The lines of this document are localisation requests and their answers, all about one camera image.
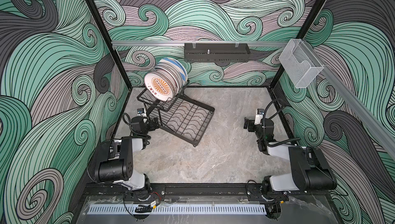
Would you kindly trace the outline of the black dish rack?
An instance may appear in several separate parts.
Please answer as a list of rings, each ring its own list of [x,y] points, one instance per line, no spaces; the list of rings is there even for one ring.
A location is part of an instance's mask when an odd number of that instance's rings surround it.
[[[197,147],[207,130],[215,108],[194,100],[185,94],[190,82],[172,99],[164,102],[144,89],[137,100],[144,104],[147,117],[158,117],[160,129]]]

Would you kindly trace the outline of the sunburst pattern plate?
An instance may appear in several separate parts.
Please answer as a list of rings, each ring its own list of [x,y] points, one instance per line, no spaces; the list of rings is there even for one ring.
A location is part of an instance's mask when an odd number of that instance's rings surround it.
[[[178,94],[178,82],[169,70],[156,67],[154,73],[157,75],[157,78],[154,79],[155,89],[163,95],[176,96]]]
[[[168,79],[157,73],[147,73],[144,78],[147,90],[160,101],[168,101],[174,97],[173,89]]]

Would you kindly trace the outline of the blue striped plate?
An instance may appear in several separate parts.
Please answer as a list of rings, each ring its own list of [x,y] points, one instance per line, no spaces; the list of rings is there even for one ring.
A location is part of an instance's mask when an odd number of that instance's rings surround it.
[[[188,81],[187,71],[178,60],[176,60],[174,58],[170,58],[170,57],[164,57],[159,61],[157,66],[172,67],[174,70],[176,70],[180,74],[182,82],[183,82],[183,86],[186,85],[186,83]]]

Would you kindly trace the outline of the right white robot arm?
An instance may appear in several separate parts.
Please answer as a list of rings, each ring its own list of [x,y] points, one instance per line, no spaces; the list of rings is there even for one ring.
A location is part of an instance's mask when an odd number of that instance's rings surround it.
[[[336,189],[336,177],[321,149],[298,146],[296,138],[276,141],[273,134],[274,122],[270,119],[262,118],[258,121],[245,118],[243,128],[256,135],[260,152],[290,163],[290,173],[264,178],[262,183],[265,192]]]

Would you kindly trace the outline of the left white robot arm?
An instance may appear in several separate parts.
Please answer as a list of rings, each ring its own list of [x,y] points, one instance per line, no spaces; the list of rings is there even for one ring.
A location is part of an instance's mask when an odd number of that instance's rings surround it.
[[[129,191],[149,195],[150,180],[134,168],[133,155],[146,149],[151,139],[148,133],[159,128],[159,121],[145,116],[131,118],[127,113],[122,114],[122,120],[129,127],[130,134],[100,143],[93,179],[101,185],[121,185]]]

